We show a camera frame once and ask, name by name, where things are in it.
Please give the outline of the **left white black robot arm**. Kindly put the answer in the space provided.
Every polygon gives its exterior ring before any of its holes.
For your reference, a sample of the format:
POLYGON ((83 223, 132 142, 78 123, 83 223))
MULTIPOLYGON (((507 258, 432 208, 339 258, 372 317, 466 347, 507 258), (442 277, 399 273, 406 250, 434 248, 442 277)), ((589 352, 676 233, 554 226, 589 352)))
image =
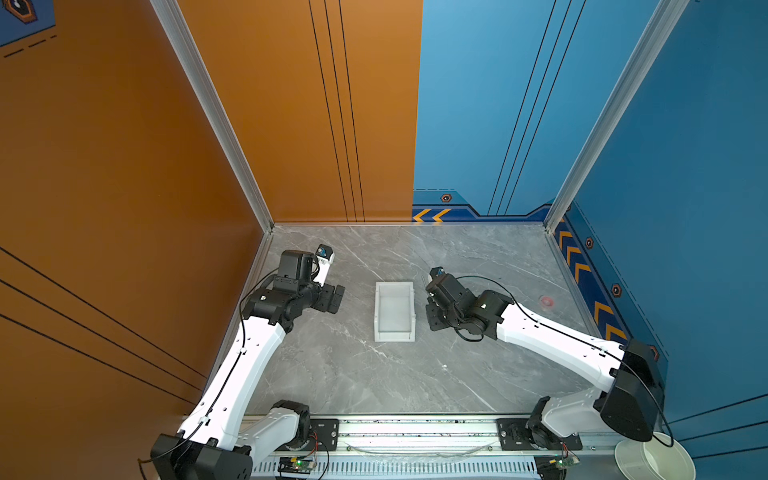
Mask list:
POLYGON ((338 312, 342 286, 327 283, 331 246, 313 252, 286 250, 276 269, 241 302, 239 326, 225 359, 192 413, 173 435, 158 436, 148 458, 161 479, 248 479, 255 463, 281 447, 316 443, 308 405, 276 402, 246 433, 247 406, 270 359, 307 309, 338 312))

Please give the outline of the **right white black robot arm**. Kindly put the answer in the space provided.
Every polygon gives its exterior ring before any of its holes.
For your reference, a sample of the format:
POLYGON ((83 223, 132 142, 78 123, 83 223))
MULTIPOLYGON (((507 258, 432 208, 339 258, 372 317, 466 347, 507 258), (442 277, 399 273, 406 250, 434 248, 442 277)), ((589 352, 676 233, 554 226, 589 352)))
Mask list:
POLYGON ((523 428, 537 449, 566 446, 570 437, 613 431, 649 442, 667 423, 665 387, 651 347, 593 337, 547 319, 508 292, 475 295, 441 267, 430 272, 426 314, 431 330, 450 329, 466 342, 501 341, 543 356, 589 383, 566 396, 540 398, 523 428))

